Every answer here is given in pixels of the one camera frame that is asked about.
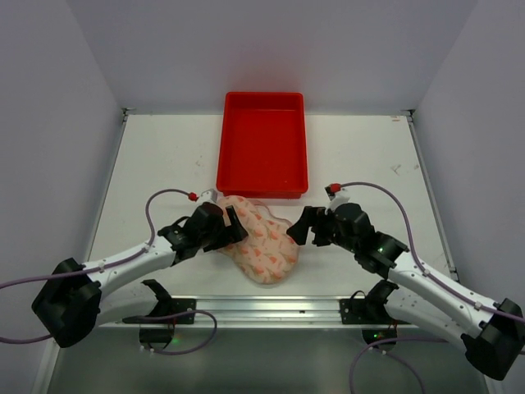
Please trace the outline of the pink tulip mesh laundry bag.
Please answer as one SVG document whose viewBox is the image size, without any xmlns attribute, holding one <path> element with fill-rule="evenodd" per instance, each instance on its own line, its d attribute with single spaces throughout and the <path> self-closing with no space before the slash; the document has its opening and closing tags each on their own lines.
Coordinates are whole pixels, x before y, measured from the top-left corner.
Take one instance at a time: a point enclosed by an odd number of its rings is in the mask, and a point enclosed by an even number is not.
<svg viewBox="0 0 525 394">
<path fill-rule="evenodd" d="M 238 195 L 221 197 L 217 204 L 233 207 L 248 236 L 220 252 L 251 281 L 273 286 L 284 281 L 299 262 L 299 246 L 287 235 L 291 222 L 272 214 L 262 201 Z"/>
</svg>

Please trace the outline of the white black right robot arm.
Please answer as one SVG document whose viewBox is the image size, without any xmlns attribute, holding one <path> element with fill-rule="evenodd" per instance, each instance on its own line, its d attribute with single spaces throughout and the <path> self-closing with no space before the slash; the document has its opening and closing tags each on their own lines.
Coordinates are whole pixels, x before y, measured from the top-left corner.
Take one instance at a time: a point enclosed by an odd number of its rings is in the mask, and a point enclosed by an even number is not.
<svg viewBox="0 0 525 394">
<path fill-rule="evenodd" d="M 381 277 L 355 312 L 372 321 L 406 322 L 463 351 L 479 372 L 503 380 L 524 348 L 524 317 L 510 299 L 479 295 L 423 263 L 408 246 L 377 231 L 358 204 L 304 208 L 287 234 L 304 245 L 337 245 Z"/>
</svg>

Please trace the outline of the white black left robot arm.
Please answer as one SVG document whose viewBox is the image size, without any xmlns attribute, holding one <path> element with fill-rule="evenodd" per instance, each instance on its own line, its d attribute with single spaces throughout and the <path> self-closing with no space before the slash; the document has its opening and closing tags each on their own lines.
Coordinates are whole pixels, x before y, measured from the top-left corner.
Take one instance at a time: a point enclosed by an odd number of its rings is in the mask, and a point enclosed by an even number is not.
<svg viewBox="0 0 525 394">
<path fill-rule="evenodd" d="M 219 250 L 248 235 L 232 205 L 200 204 L 157 232 L 152 242 L 97 262 L 60 262 L 31 308 L 61 348 L 77 344 L 105 323 L 167 323 L 176 312 L 171 296 L 150 273 Z"/>
</svg>

